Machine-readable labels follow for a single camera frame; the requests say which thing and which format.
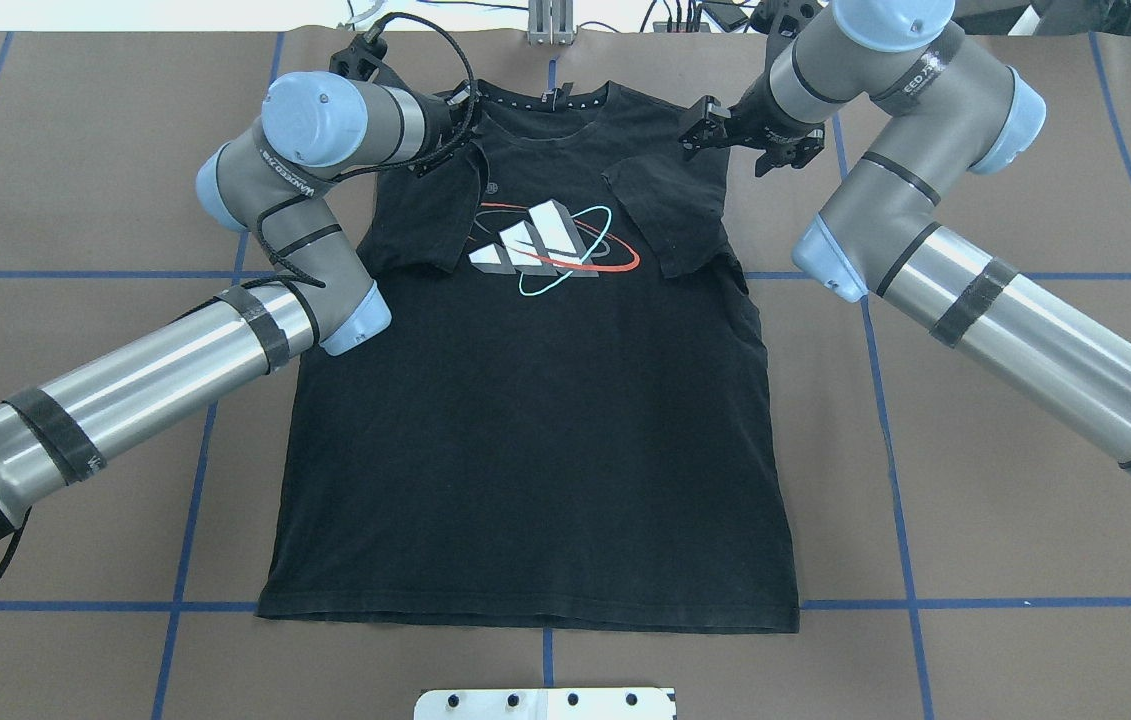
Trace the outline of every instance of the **graphic print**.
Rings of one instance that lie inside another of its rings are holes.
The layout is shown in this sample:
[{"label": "graphic print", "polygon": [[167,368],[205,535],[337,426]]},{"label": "graphic print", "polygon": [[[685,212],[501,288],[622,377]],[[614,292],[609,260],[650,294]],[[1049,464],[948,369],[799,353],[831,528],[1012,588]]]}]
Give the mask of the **graphic print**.
[{"label": "graphic print", "polygon": [[[570,214],[569,209],[555,200],[547,200],[528,209],[519,205],[482,202],[474,225],[487,236],[493,236],[495,232],[489,228],[487,222],[493,224],[498,215],[502,215],[506,219],[524,218],[527,211],[528,220],[519,219],[497,232],[501,242],[491,242],[468,253],[468,260],[483,274],[519,274],[518,288],[525,297],[543,295],[569,278],[594,278],[601,277],[601,274],[632,272],[641,264],[641,255],[623,240],[610,233],[610,225],[614,224],[614,211],[603,205],[594,205],[587,210]],[[605,227],[596,229],[590,224],[579,220],[584,215],[592,212],[605,212]],[[584,242],[582,233],[588,234],[590,245]],[[469,240],[478,242],[474,237]],[[630,260],[621,264],[596,263],[596,260],[608,258],[614,251],[610,241],[623,246]],[[525,288],[527,275],[555,279],[537,290],[527,290]]]}]

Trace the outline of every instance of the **light blue curved line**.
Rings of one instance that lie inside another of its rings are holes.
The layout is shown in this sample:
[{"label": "light blue curved line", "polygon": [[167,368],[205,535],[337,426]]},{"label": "light blue curved line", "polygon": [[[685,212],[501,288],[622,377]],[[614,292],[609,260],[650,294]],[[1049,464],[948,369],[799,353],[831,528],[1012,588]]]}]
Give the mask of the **light blue curved line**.
[{"label": "light blue curved line", "polygon": [[[578,218],[580,217],[580,215],[592,212],[592,210],[605,210],[605,228],[601,229],[601,234],[597,234],[596,236],[596,242],[593,242],[592,248],[588,248],[587,252],[584,252],[582,258],[580,258],[578,261],[578,264],[587,263],[587,260],[592,258],[593,252],[596,252],[596,249],[601,246],[601,242],[605,240],[606,234],[610,233],[610,225],[614,224],[614,210],[610,210],[610,208],[606,208],[605,205],[593,205],[592,208],[588,208],[587,210],[580,210],[578,212],[575,212],[573,215],[570,215],[570,219]],[[568,274],[562,274],[561,277],[556,278],[554,281],[549,284],[547,287],[542,288],[542,290],[535,290],[535,292],[525,292],[525,274],[520,274],[520,279],[519,281],[516,283],[516,289],[519,290],[520,295],[525,297],[537,297],[538,295],[542,295],[542,293],[545,293],[547,290],[551,290],[551,288],[559,286],[559,284],[566,281],[566,279],[569,279],[570,275],[573,274],[575,270],[569,270]]]}]

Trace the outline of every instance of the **blue joint cap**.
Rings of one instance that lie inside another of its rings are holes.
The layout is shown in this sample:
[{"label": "blue joint cap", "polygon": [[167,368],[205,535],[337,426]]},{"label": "blue joint cap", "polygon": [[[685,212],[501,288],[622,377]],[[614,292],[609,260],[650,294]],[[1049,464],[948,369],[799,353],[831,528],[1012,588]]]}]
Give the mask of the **blue joint cap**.
[{"label": "blue joint cap", "polygon": [[245,232],[245,225],[232,217],[227,211],[227,206],[223,202],[223,194],[218,191],[218,156],[223,154],[222,147],[208,161],[196,171],[196,199],[200,200],[201,208],[209,214],[209,217],[218,220],[218,224],[232,232]]},{"label": "blue joint cap", "polygon": [[329,355],[343,355],[381,333],[391,323],[392,311],[387,309],[382,293],[378,292],[378,281],[374,281],[346,322],[327,337],[321,347]]},{"label": "blue joint cap", "polygon": [[815,215],[801,242],[792,249],[792,261],[826,288],[847,302],[867,295],[867,284],[831,236],[822,215]]},{"label": "blue joint cap", "polygon": [[834,0],[831,17],[851,40],[877,53],[925,47],[952,21],[955,0]]},{"label": "blue joint cap", "polygon": [[346,161],[365,140],[365,99],[336,73],[284,73],[267,88],[264,135],[282,158],[309,168]]},{"label": "blue joint cap", "polygon": [[1044,97],[1018,76],[1018,70],[1009,68],[1009,72],[1015,73],[1015,98],[1009,102],[1004,127],[1000,128],[1000,136],[991,144],[991,150],[969,167],[970,173],[981,176],[990,176],[991,173],[1007,168],[1019,151],[1027,150],[1045,127]]}]

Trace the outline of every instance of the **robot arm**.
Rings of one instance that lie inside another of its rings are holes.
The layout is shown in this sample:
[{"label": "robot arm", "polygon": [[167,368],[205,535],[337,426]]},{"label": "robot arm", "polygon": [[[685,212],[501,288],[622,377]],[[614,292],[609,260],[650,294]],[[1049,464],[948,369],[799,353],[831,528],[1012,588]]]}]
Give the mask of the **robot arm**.
[{"label": "robot arm", "polygon": [[734,109],[715,123],[689,115],[681,141],[693,150],[713,132],[742,128],[716,145],[758,136],[792,145],[870,96],[893,119],[818,211],[795,264],[844,300],[874,292],[1131,474],[1131,342],[934,219],[966,170],[1007,167],[1045,120],[1041,96],[966,41],[950,21],[953,8],[953,0],[834,0]]},{"label": "robot arm", "polygon": [[120,350],[7,398],[0,539],[36,501],[232,389],[314,345],[337,355],[387,328],[391,313],[323,193],[347,168],[442,159],[464,140],[455,131],[470,120],[465,97],[337,73],[278,78],[262,114],[196,176],[205,210],[259,237],[278,274],[231,287]]}]

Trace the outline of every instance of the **black shirt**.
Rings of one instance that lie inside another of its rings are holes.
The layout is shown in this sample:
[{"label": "black shirt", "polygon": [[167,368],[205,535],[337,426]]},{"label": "black shirt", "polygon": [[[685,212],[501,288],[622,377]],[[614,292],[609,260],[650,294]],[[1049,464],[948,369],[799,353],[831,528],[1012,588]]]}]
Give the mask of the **black shirt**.
[{"label": "black shirt", "polygon": [[303,357],[258,614],[795,632],[728,154],[615,83],[481,92],[457,158],[379,177],[392,324]]}]

